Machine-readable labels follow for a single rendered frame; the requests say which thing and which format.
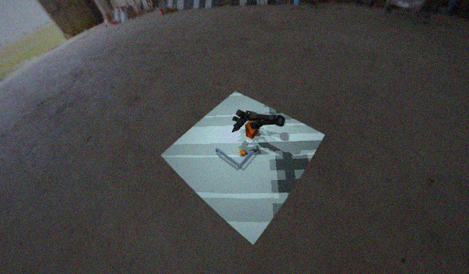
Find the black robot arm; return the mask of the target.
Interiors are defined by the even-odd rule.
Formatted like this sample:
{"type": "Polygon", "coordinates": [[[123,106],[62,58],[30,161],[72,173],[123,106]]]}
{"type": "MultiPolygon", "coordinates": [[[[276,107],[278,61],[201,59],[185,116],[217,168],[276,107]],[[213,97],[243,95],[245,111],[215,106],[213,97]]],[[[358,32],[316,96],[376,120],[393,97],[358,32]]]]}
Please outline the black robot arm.
{"type": "MultiPolygon", "coordinates": [[[[242,110],[237,110],[236,115],[242,118],[244,121],[253,121],[250,123],[250,126],[252,129],[260,129],[263,125],[278,125],[278,126],[283,126],[285,119],[281,115],[270,115],[270,114],[258,114],[257,112],[254,111],[242,111],[242,110]],[[248,114],[248,112],[250,112],[248,114]]],[[[234,116],[233,121],[238,121],[240,118],[234,116]]]]}

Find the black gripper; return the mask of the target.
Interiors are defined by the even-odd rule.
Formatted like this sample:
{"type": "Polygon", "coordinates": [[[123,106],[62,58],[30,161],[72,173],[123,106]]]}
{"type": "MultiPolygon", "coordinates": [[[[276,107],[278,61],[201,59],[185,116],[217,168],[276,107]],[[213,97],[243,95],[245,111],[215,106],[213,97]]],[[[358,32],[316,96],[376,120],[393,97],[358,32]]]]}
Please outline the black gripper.
{"type": "Polygon", "coordinates": [[[233,130],[232,132],[235,132],[235,131],[238,131],[245,123],[246,121],[244,121],[242,118],[238,121],[238,123],[235,123],[233,126],[233,130]]]}

